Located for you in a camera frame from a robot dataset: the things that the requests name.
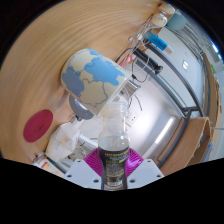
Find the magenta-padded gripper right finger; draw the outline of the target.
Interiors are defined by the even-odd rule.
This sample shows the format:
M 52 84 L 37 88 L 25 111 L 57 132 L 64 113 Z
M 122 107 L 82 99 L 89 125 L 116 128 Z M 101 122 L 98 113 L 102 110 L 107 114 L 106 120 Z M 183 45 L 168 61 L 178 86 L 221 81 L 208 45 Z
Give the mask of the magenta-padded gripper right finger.
M 152 159 L 143 159 L 135 150 L 130 150 L 125 163 L 125 189 L 141 188 L 163 177 Z

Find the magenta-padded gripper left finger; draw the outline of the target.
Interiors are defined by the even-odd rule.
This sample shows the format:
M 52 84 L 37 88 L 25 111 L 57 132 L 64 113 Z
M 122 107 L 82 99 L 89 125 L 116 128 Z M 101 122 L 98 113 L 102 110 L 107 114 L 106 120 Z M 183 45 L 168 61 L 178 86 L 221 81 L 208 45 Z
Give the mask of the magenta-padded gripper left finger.
M 102 162 L 98 150 L 93 150 L 84 159 L 76 159 L 64 178 L 83 188 L 101 190 Z

